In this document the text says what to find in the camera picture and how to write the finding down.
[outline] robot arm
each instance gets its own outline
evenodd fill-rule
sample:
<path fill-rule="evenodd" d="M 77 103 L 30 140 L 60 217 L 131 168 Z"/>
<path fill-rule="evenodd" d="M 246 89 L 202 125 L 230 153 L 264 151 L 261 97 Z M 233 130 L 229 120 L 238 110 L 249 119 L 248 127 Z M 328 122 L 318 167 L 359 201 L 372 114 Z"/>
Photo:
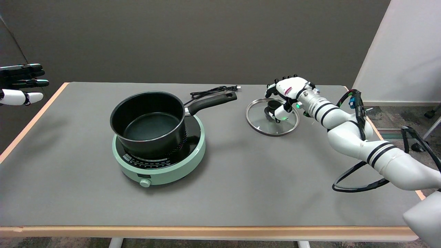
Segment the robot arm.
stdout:
<path fill-rule="evenodd" d="M 364 125 L 365 139 L 361 138 L 357 117 L 349 114 L 319 95 L 315 86 L 300 77 L 293 77 L 269 85 L 265 97 L 276 93 L 289 105 L 296 104 L 328 129 L 329 144 L 336 151 L 363 160 L 385 179 L 403 190 L 441 188 L 441 174 L 431 169 L 387 141 L 368 141 L 373 130 Z M 275 110 L 277 120 L 285 120 L 286 105 Z"/>
<path fill-rule="evenodd" d="M 0 105 L 30 105 L 43 99 L 42 93 L 20 89 L 48 86 L 47 80 L 36 79 L 44 74 L 40 64 L 0 67 Z"/>
<path fill-rule="evenodd" d="M 274 84 L 268 85 L 265 97 L 269 98 L 272 94 L 280 95 L 286 101 L 285 105 L 274 111 L 274 119 L 285 120 L 288 112 L 292 111 L 290 106 L 293 104 L 299 109 L 304 109 L 308 117 L 314 118 L 328 129 L 329 144 L 334 150 L 371 165 L 396 187 L 412 191 L 441 188 L 439 171 L 421 164 L 388 141 L 368 141 L 373 134 L 369 122 L 361 120 L 359 115 L 344 112 L 319 93 L 313 84 L 294 75 L 294 78 L 280 82 L 276 80 Z M 360 111 L 364 110 L 356 108 L 355 112 Z M 423 146 L 436 158 L 429 147 L 425 144 Z M 441 168 L 441 162 L 436 161 L 436 164 Z M 439 189 L 404 213 L 404 221 L 412 231 L 434 248 L 441 248 L 440 203 Z"/>

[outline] glass lid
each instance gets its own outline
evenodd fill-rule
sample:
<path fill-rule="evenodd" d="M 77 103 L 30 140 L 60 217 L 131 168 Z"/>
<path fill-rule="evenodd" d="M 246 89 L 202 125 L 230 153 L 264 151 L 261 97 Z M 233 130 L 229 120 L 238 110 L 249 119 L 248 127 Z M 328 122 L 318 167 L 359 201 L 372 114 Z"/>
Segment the glass lid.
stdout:
<path fill-rule="evenodd" d="M 299 114 L 295 108 L 292 109 L 287 120 L 277 123 L 273 118 L 274 110 L 284 103 L 284 100 L 275 98 L 254 100 L 246 110 L 248 124 L 265 135 L 280 136 L 290 133 L 299 124 Z"/>

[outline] black saucepan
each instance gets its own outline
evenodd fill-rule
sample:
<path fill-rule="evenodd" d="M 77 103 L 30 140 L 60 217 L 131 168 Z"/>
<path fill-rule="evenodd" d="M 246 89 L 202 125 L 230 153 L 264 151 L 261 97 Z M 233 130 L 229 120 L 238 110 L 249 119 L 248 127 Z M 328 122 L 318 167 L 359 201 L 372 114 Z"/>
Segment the black saucepan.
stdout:
<path fill-rule="evenodd" d="M 112 111 L 110 126 L 126 152 L 141 158 L 157 158 L 183 141 L 185 116 L 236 99 L 232 92 L 196 101 L 185 108 L 173 94 L 147 91 L 120 102 Z"/>

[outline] gray wall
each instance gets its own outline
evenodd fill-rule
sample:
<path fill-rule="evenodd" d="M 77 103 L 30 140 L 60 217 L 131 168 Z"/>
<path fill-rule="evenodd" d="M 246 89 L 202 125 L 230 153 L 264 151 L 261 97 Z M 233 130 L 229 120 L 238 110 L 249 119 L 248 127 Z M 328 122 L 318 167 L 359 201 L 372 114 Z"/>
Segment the gray wall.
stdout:
<path fill-rule="evenodd" d="M 268 84 L 294 73 L 351 87 L 388 4 L 0 0 L 0 14 L 29 62 L 43 65 L 51 96 L 71 81 Z M 7 52 L 2 65 L 23 63 L 17 51 Z M 5 109 L 2 137 L 17 135 L 36 112 Z"/>

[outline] pan handle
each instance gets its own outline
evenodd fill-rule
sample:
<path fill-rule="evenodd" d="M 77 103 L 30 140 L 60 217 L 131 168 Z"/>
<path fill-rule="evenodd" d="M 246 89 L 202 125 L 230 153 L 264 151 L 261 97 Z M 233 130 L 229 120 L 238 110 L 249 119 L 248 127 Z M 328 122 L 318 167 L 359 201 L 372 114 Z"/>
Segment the pan handle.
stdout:
<path fill-rule="evenodd" d="M 185 115 L 195 115 L 199 110 L 214 107 L 220 104 L 227 103 L 229 101 L 237 100 L 235 92 L 217 95 L 214 97 L 206 98 L 192 103 L 185 109 Z"/>

